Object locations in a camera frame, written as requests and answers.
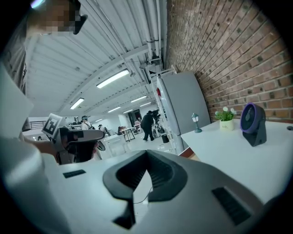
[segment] potted plant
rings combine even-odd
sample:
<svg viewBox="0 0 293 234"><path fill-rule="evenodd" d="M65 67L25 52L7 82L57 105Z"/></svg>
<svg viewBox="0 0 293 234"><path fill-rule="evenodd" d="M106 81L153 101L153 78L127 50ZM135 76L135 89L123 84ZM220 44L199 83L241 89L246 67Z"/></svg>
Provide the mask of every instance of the potted plant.
<svg viewBox="0 0 293 234"><path fill-rule="evenodd" d="M236 111L233 108L229 111L226 106L223 108L223 112L216 112L216 119L220 120L221 130L232 131L234 129L234 115L236 115Z"/></svg>

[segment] white desk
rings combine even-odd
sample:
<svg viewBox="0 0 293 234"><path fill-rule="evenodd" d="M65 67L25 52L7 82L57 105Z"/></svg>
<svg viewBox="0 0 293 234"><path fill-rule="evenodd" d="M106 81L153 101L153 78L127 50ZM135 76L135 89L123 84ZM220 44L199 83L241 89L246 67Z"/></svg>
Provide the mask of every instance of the white desk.
<svg viewBox="0 0 293 234"><path fill-rule="evenodd" d="M114 148L113 144L115 145L120 144L124 149L124 153L129 151L129 148L126 144L126 141L123 135L113 135L113 136L105 137L103 139L103 142L105 143L106 151L110 153L111 157L116 156L116 153L114 153L113 151L113 148Z"/></svg>
<svg viewBox="0 0 293 234"><path fill-rule="evenodd" d="M263 202L280 194L293 170L293 131L290 124L266 122L267 142L251 147L242 136L240 120L235 129L224 132L219 122L202 128L201 133L181 135L197 157L215 166L249 188Z"/></svg>
<svg viewBox="0 0 293 234"><path fill-rule="evenodd" d="M125 141L131 141L131 140L135 139L135 136L133 135L132 129L134 129L134 127L126 128L126 129L121 130L121 132L125 132L126 135L127 135L128 140L126 140L126 138L125 138L125 134L124 134L124 139L125 139Z"/></svg>

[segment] table lamp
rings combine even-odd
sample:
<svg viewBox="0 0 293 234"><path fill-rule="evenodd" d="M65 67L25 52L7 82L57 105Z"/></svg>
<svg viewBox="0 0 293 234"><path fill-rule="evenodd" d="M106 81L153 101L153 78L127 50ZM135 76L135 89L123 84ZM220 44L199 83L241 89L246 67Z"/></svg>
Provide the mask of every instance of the table lamp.
<svg viewBox="0 0 293 234"><path fill-rule="evenodd" d="M195 133L201 133L202 132L202 130L198 127L198 114L192 114L192 116L191 116L191 118L192 118L192 120L193 120L193 122L195 122L195 130L194 130L194 132Z"/></svg>

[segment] gray refrigerator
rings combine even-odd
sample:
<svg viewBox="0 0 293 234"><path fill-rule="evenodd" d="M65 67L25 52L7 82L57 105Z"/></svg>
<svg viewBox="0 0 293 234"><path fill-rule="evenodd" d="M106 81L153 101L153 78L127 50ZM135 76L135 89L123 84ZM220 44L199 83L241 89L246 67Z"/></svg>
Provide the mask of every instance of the gray refrigerator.
<svg viewBox="0 0 293 234"><path fill-rule="evenodd" d="M211 123L205 99L192 72L159 77L157 88L174 139L176 153L180 154L188 147L181 135L195 129L192 114L199 115L200 128Z"/></svg>

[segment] ceiling light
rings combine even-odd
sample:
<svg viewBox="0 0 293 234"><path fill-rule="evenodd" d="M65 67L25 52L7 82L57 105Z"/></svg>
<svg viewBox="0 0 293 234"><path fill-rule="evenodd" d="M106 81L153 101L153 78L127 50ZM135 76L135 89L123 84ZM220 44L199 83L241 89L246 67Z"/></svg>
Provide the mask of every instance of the ceiling light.
<svg viewBox="0 0 293 234"><path fill-rule="evenodd" d="M129 110L129 111L123 112L123 114L125 114L125 113L127 113L127 112L130 112L130 111L133 111L133 110L131 109L131 110Z"/></svg>
<svg viewBox="0 0 293 234"><path fill-rule="evenodd" d="M123 77L123 76L125 76L125 75L127 75L127 74L129 74L129 71L128 71L127 69L126 69L126 70L123 70L123 71L121 71L121 72L119 72L119 73L117 73L117 74L111 76L110 78L106 79L106 80L105 80L104 82L102 82L101 84L98 84L97 87L98 87L99 89L101 89L101 88L103 88L104 86L110 84L111 82L113 82L113 81L115 81L115 80L117 80L117 79L119 79L119 78L121 78L121 77Z"/></svg>
<svg viewBox="0 0 293 234"><path fill-rule="evenodd" d="M78 101L77 101L76 103L74 103L73 106L70 107L70 109L73 110L73 109L76 108L79 104L81 104L83 101L84 101L84 98L80 98L80 99L78 99Z"/></svg>
<svg viewBox="0 0 293 234"><path fill-rule="evenodd" d="M133 100L133 101L131 101L131 102L135 102L135 101L138 101L138 100L140 100L140 99L143 99L143 98L146 98L147 96L143 96L143 97L140 97L140 98L138 98L138 99L135 99L135 100Z"/></svg>
<svg viewBox="0 0 293 234"><path fill-rule="evenodd" d="M108 111L108 113L113 112L113 111L115 111L115 110L117 110L117 109L119 109L119 108L121 108L121 107L117 107L117 108L115 108L115 109L113 109L113 110L111 110L111 111Z"/></svg>
<svg viewBox="0 0 293 234"><path fill-rule="evenodd" d="M39 5L41 5L42 3L44 2L44 0L35 0L31 3L31 7L32 8L36 8L38 7Z"/></svg>
<svg viewBox="0 0 293 234"><path fill-rule="evenodd" d="M146 103L146 104L143 104L143 105L141 105L141 106L145 106L145 105L148 105L148 104L151 104L151 102L149 102L149 103Z"/></svg>

